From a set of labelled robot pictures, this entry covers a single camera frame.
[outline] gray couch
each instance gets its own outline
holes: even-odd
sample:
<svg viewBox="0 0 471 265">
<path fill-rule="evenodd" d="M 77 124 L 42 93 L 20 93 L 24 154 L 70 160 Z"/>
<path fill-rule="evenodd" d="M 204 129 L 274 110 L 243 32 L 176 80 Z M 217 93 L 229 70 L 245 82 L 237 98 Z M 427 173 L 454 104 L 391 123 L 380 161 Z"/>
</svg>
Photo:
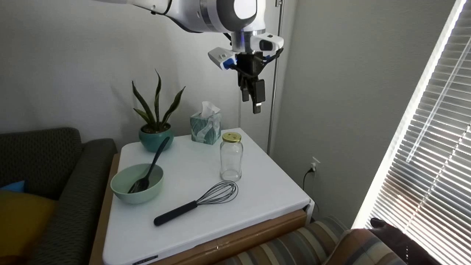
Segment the gray couch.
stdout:
<svg viewBox="0 0 471 265">
<path fill-rule="evenodd" d="M 0 186 L 58 201 L 31 264 L 87 264 L 108 185 L 114 141 L 81 143 L 76 129 L 0 136 Z"/>
</svg>

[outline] window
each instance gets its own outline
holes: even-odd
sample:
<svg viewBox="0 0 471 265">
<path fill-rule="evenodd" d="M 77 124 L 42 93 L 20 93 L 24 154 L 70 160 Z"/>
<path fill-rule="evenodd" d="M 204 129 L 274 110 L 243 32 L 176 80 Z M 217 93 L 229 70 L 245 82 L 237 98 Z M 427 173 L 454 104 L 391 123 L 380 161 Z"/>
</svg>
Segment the window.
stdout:
<svg viewBox="0 0 471 265">
<path fill-rule="evenodd" d="M 471 2 L 457 0 L 354 227 L 398 227 L 471 264 Z"/>
</svg>

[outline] glass jar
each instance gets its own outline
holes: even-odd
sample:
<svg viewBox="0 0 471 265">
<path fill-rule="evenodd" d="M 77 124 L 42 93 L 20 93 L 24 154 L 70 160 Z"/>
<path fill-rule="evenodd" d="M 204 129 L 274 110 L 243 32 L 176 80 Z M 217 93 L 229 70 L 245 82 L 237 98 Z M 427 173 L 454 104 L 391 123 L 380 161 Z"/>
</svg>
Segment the glass jar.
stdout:
<svg viewBox="0 0 471 265">
<path fill-rule="evenodd" d="M 221 170 L 220 177 L 227 182 L 239 182 L 242 179 L 243 145 L 239 133 L 223 135 L 220 148 Z"/>
</svg>

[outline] potted plant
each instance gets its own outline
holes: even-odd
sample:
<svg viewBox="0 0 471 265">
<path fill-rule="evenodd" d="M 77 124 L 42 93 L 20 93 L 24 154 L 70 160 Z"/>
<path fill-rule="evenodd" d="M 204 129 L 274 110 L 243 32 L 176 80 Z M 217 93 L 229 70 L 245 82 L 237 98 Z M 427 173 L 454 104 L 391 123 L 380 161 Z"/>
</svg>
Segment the potted plant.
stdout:
<svg viewBox="0 0 471 265">
<path fill-rule="evenodd" d="M 158 148 L 161 146 L 161 143 L 170 138 L 171 141 L 168 142 L 165 151 L 171 146 L 173 141 L 174 141 L 174 132 L 171 124 L 168 123 L 168 120 L 171 118 L 171 116 L 177 111 L 180 101 L 182 101 L 182 95 L 186 89 L 180 90 L 173 102 L 173 105 L 170 107 L 170 110 L 165 113 L 164 118 L 161 120 L 161 107 L 159 107 L 159 96 L 161 96 L 161 89 L 162 89 L 162 79 L 159 76 L 159 73 L 157 73 L 159 77 L 159 83 L 157 88 L 157 95 L 155 95 L 155 102 L 154 102 L 154 111 L 151 110 L 151 107 L 148 105 L 148 102 L 145 101 L 145 98 L 137 92 L 136 85 L 133 82 L 133 93 L 136 96 L 136 99 L 140 102 L 140 105 L 143 107 L 143 110 L 137 110 L 134 108 L 134 111 L 146 121 L 146 124 L 142 127 L 140 133 L 139 133 L 139 139 L 142 141 L 143 146 L 149 151 L 149 152 L 157 152 Z"/>
</svg>

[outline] whisk handle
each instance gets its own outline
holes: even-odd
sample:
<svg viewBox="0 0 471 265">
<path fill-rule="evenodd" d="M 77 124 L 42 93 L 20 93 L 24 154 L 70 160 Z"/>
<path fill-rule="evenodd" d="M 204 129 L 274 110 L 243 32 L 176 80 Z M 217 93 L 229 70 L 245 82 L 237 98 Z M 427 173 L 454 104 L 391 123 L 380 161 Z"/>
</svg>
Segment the whisk handle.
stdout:
<svg viewBox="0 0 471 265">
<path fill-rule="evenodd" d="M 161 217 L 157 217 L 157 219 L 154 220 L 154 224 L 155 224 L 157 227 L 164 226 L 165 223 L 168 223 L 168 222 L 171 222 L 171 220 L 174 220 L 174 219 L 179 219 L 180 216 L 183 216 L 183 214 L 186 214 L 186 213 L 190 213 L 190 211 L 193 211 L 193 210 L 196 210 L 196 208 L 198 208 L 198 202 L 193 201 L 193 202 L 190 202 L 190 204 L 187 204 L 187 205 L 183 205 L 183 207 L 180 207 L 180 208 L 177 208 L 177 210 L 173 210 L 173 211 L 170 211 L 170 213 L 167 213 L 167 214 L 164 214 L 164 216 L 161 216 Z"/>
</svg>

